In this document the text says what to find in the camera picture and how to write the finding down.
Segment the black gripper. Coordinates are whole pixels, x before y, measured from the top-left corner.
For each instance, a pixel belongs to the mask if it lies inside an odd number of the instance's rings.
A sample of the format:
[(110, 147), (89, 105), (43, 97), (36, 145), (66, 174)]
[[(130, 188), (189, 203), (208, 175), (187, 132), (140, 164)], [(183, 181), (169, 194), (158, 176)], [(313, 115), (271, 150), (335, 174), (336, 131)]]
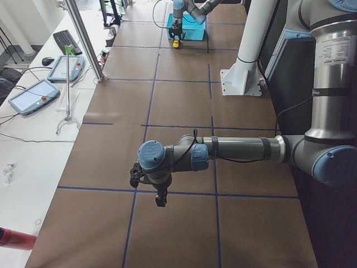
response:
[(166, 206), (167, 191), (169, 186), (170, 186), (169, 181), (160, 184), (155, 184), (155, 189), (157, 190), (157, 196), (155, 198), (155, 201), (158, 207)]
[(180, 40), (184, 40), (185, 33), (182, 31), (182, 24), (173, 23), (170, 27), (170, 39), (175, 41), (175, 36), (179, 36)]

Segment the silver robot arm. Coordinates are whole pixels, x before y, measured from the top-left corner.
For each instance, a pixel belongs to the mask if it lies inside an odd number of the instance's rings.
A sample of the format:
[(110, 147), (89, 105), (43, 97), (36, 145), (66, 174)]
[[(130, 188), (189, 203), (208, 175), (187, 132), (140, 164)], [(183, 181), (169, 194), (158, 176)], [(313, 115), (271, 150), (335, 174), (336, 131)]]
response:
[(173, 13), (169, 15), (171, 27), (168, 29), (168, 38), (203, 40), (206, 17), (219, 3), (220, 0), (206, 1), (198, 7), (194, 1), (174, 1)]
[(147, 141), (130, 172), (132, 187), (152, 185), (156, 204), (163, 207), (172, 173), (205, 170), (211, 159), (287, 162), (329, 186), (356, 180), (356, 137), (350, 126), (356, 2), (289, 1), (285, 31), (287, 38), (316, 41), (310, 129), (273, 138), (184, 135), (170, 146)]

